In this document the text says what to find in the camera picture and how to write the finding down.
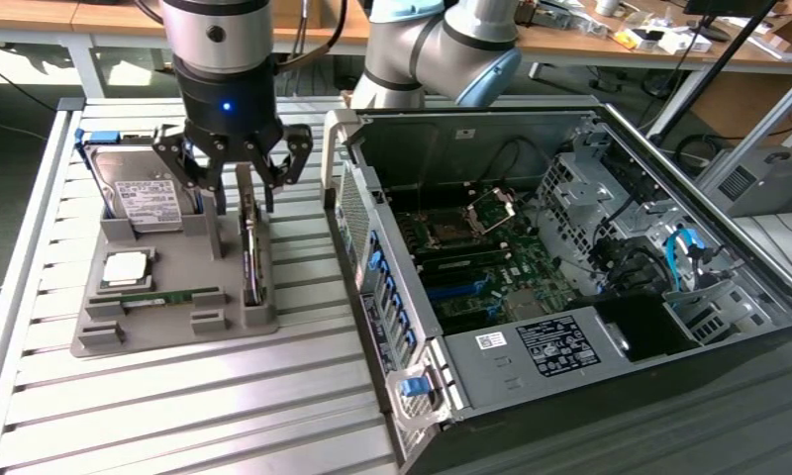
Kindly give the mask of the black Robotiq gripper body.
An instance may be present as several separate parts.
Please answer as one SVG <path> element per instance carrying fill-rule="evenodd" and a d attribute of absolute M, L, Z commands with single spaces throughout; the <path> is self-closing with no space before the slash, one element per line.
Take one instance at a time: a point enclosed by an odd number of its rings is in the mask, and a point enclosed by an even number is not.
<path fill-rule="evenodd" d="M 274 95 L 276 66 L 264 61 L 232 73 L 173 63 L 188 123 L 188 137 L 214 162 L 266 161 L 284 137 Z"/>

